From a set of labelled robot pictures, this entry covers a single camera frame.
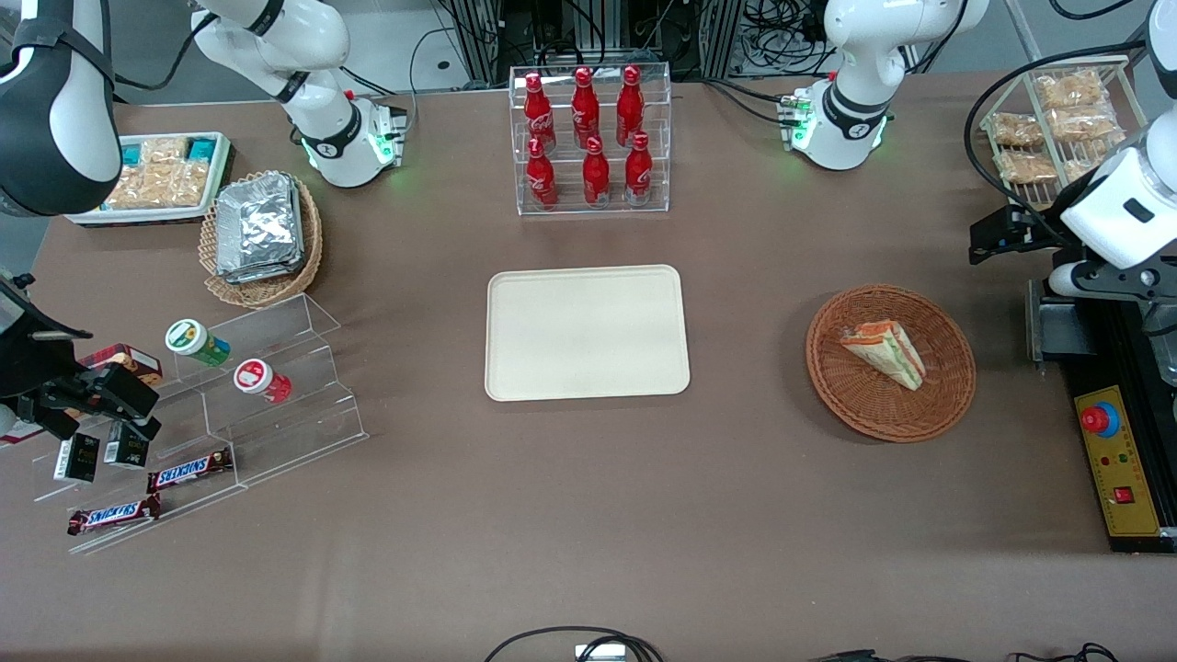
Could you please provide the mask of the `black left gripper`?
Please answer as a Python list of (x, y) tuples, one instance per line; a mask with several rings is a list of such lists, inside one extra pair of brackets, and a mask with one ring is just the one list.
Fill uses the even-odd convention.
[(1060, 237), (1055, 227), (1038, 213), (1038, 208), (1004, 206), (971, 225), (967, 264), (971, 267), (1000, 253), (1026, 253), (1037, 250), (1060, 249)]

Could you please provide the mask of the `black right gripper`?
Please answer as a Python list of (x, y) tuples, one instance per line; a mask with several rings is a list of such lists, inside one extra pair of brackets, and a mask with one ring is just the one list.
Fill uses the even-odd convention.
[[(38, 393), (47, 382), (59, 378), (72, 380), (84, 371), (77, 364), (74, 340), (91, 339), (92, 332), (79, 330), (77, 335), (66, 335), (16, 307), (5, 307), (1, 319), (1, 395), (4, 406), (12, 412), (16, 412), (16, 399), (21, 395)], [(159, 393), (126, 366), (106, 363), (88, 370), (87, 392), (92, 413), (112, 422), (108, 441), (151, 443), (158, 436), (161, 423), (152, 411)], [(84, 410), (74, 404), (36, 405), (36, 424), (56, 439), (71, 439), (79, 430), (81, 418)]]

